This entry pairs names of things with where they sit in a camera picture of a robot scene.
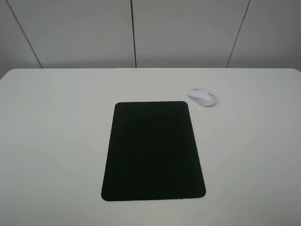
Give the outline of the white computer mouse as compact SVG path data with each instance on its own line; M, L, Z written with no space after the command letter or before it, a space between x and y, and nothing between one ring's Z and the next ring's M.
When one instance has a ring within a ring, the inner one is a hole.
M213 92L205 88L192 88L187 95L192 101L204 107L213 106L217 102Z

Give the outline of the black rectangular mouse pad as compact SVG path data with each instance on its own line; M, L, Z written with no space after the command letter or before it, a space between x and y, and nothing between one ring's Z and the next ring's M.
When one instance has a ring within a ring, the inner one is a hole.
M172 200L205 194L187 103L117 103L102 198L108 202Z

